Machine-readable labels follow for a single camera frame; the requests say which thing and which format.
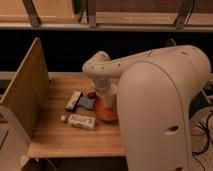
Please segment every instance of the wooden table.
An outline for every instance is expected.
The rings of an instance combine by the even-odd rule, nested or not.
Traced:
[[[97,120],[95,131],[69,127],[60,117],[72,92],[92,91],[91,81],[82,75],[64,76],[51,80],[29,146],[30,158],[114,157],[125,156],[118,123]],[[94,116],[93,111],[78,107],[80,115]]]

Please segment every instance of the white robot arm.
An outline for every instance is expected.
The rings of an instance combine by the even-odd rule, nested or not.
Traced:
[[[98,94],[117,94],[130,171],[191,171],[189,106],[210,72],[207,56],[188,45],[116,60],[98,52],[83,65]],[[116,92],[110,78],[120,78]]]

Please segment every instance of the black cable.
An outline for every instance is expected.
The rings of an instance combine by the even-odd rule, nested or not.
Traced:
[[[200,160],[198,160],[198,159],[195,157],[195,155],[192,155],[192,157],[200,164],[200,166],[203,168],[203,171],[205,171],[206,168],[205,168],[205,166],[203,165],[203,163],[202,163]]]
[[[204,125],[204,123],[202,123],[202,122],[199,122],[199,125],[196,125],[196,127],[198,127],[201,130],[203,130],[205,132],[206,138],[207,138],[206,144],[204,145],[204,147],[203,147],[203,149],[201,151],[193,151],[192,152],[193,155],[201,155],[201,154],[205,153],[208,150],[208,148],[209,148],[209,145],[210,145],[210,131],[207,128],[207,126]]]

